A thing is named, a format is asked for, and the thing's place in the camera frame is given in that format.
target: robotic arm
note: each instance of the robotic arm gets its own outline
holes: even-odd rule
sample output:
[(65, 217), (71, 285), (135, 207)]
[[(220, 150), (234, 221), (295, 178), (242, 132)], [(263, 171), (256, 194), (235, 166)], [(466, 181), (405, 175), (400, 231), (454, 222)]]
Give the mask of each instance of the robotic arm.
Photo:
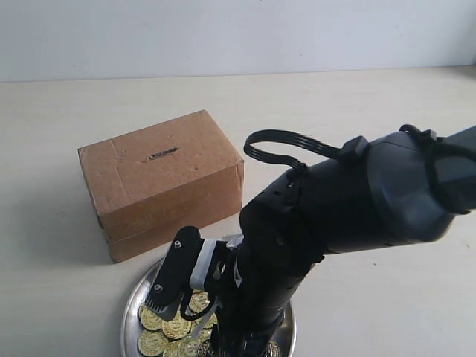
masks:
[[(252, 146), (264, 141), (329, 159), (308, 167)], [(476, 208), (476, 126), (438, 138), (405, 125), (341, 149), (263, 130), (248, 137), (245, 152), (291, 169), (241, 210), (242, 236), (232, 244), (182, 228), (146, 300), (165, 320), (178, 309), (188, 320), (216, 310), (211, 343), (220, 357), (263, 356), (291, 296), (326, 255), (433, 242)], [(210, 300), (198, 315), (187, 308), (192, 289)]]

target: metal plate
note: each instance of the metal plate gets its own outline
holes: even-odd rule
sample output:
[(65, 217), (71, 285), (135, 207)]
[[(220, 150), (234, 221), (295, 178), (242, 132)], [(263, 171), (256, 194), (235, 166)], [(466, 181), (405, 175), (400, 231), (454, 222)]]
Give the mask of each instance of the metal plate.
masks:
[[(139, 280), (137, 286), (132, 290), (132, 294), (127, 301), (126, 310), (120, 327), (120, 344), (123, 357), (142, 357), (137, 348), (137, 340), (144, 330), (138, 318), (139, 306), (145, 301), (150, 284), (154, 280), (157, 269), (162, 264), (164, 258), (160, 259), (149, 271)], [(277, 328), (273, 335), (281, 350), (282, 357), (291, 357), (295, 346), (296, 325), (291, 304), (286, 307), (284, 321)]]

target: cardboard box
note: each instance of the cardboard box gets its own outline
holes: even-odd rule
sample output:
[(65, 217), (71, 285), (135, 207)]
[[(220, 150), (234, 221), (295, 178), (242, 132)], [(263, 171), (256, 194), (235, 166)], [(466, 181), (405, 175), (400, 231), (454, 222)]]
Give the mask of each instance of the cardboard box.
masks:
[(78, 152), (115, 262), (241, 209), (243, 159), (205, 110)]

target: white table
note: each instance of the white table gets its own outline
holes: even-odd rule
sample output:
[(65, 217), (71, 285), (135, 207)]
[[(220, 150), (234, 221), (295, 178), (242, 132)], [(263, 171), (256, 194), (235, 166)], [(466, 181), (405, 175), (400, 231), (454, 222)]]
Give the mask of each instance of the white table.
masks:
[[(111, 263), (76, 149), (199, 109), (239, 149), (265, 128), (336, 146), (403, 123), (450, 135), (476, 122), (476, 69), (0, 84), (1, 357), (119, 356), (130, 289), (164, 248)], [(282, 170), (248, 159), (245, 202)], [(293, 299), (295, 356), (474, 356), (475, 231), (473, 214), (434, 244), (326, 258)]]

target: white wall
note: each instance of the white wall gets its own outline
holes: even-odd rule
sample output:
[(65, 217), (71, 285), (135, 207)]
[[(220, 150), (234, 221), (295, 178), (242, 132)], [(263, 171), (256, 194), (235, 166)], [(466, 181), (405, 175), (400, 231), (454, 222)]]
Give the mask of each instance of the white wall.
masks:
[(0, 81), (475, 60), (475, 0), (0, 0)]

